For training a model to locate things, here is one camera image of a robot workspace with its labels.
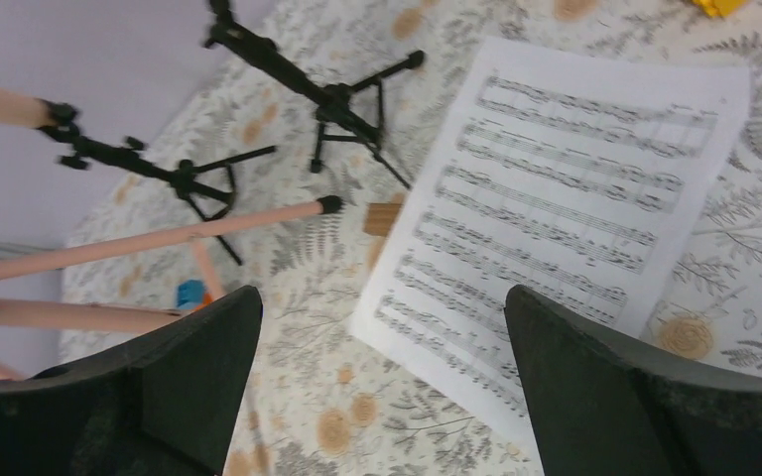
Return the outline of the pink music stand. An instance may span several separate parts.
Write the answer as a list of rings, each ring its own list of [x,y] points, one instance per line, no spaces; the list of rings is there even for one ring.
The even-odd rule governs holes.
[[[231,264],[213,240],[203,245],[228,291],[258,287],[265,303],[257,370],[291,371],[303,379],[352,369],[355,342],[347,335],[343,311],[327,302],[321,285],[329,268],[305,264],[301,257],[321,255],[336,236],[336,214],[268,224],[232,234],[243,248],[244,264]],[[61,275],[68,304],[109,304],[170,308],[178,284],[202,277],[188,244],[108,258],[65,269]],[[0,326],[0,365],[30,376],[56,364],[95,354],[132,338],[106,328],[79,328],[75,317],[52,328]]]

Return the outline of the sheet music page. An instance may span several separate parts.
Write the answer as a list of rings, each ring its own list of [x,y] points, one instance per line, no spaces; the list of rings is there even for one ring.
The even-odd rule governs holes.
[[[744,66],[486,38],[351,334],[534,453],[509,290],[640,335],[737,141],[750,89]]]

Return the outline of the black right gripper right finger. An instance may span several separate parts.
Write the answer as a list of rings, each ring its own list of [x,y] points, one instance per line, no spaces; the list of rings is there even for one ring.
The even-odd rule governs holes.
[[[549,475],[762,475],[762,378],[691,361],[528,288],[504,315]]]

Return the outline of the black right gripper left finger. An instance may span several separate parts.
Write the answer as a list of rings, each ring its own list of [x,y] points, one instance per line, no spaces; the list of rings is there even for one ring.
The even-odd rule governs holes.
[[[0,380],[0,475],[218,475],[263,303],[239,288],[22,381]]]

